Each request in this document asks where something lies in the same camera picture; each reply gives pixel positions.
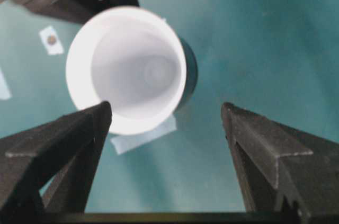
brown dot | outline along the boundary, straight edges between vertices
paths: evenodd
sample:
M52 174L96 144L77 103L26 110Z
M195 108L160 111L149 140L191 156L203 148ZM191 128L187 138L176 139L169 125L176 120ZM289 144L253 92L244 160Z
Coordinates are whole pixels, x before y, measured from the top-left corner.
M54 45L57 42L57 38L54 35L50 35L47 38L47 43L50 45Z

teal table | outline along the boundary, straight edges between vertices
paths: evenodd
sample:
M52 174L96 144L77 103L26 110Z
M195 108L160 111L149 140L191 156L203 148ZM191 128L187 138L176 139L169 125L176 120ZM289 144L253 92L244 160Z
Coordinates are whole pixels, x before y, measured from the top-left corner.
M175 132L123 155L106 141L87 212L243 211L224 101L339 142L339 0L139 1L191 45L199 80ZM38 33L48 25L65 54L47 55ZM12 94L0 100L0 137L76 110L65 63L80 27L0 5L0 68Z

small white label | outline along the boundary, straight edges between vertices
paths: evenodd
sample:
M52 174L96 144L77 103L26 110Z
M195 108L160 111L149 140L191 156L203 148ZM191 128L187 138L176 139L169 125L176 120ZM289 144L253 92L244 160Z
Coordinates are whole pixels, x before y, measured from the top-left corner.
M39 32L41 41L50 56L62 55L64 48L59 40L56 30L50 25Z
M5 101L12 97L10 88L7 85L4 74L0 69L0 100Z
M166 121L164 121L162 124L151 131L138 135L116 136L114 138L111 138L111 143L114 144L117 154L120 155L146 143L149 143L157 138L160 138L166 134L169 134L170 132L175 130L176 119L174 115L171 115L169 118L167 118Z

white cup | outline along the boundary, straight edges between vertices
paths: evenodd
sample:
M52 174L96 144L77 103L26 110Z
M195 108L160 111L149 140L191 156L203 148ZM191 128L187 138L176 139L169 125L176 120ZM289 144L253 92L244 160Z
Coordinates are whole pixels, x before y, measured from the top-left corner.
M165 121L183 96L184 49L162 18L138 7L115 7L76 35L66 81L79 110L111 103L111 133L143 133Z

